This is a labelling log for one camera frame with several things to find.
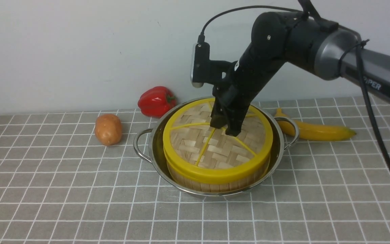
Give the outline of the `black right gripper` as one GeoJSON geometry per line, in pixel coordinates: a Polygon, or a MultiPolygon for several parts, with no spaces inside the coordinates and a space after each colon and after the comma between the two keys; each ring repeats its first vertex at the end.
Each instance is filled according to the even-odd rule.
{"type": "Polygon", "coordinates": [[[215,86],[210,126],[216,129],[227,126],[226,135],[237,137],[249,105],[285,62],[281,46],[250,44],[215,86]]]}

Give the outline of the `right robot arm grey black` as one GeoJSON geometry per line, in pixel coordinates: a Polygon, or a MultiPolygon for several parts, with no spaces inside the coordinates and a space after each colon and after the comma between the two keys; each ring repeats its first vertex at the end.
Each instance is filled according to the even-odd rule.
{"type": "Polygon", "coordinates": [[[286,62],[323,80],[342,77],[390,103],[390,56],[365,49],[357,32],[321,18],[309,0],[299,4],[296,13],[256,18],[251,43],[215,84],[211,127],[238,136],[249,105],[286,62]]]}

